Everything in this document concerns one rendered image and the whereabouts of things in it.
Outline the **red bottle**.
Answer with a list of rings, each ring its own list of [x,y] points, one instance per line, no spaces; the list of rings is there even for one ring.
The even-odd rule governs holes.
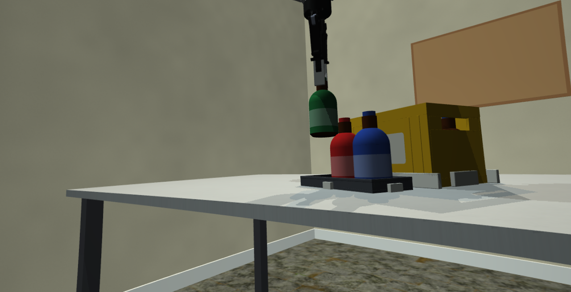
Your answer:
[[[339,118],[338,129],[330,144],[331,177],[355,178],[352,143],[356,134],[352,133],[350,118]]]

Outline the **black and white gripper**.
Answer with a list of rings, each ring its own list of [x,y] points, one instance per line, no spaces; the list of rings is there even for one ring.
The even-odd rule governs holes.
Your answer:
[[[311,55],[314,64],[314,85],[326,85],[327,78],[327,24],[331,15],[331,0],[306,0],[303,4],[304,17],[309,21]],[[311,14],[311,15],[310,15]],[[324,60],[323,60],[324,58]]]

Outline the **green bottle with pale green label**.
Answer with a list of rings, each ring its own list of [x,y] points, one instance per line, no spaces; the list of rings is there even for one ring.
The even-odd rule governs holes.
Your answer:
[[[337,100],[326,85],[316,86],[309,100],[310,135],[315,138],[335,137],[338,133]]]

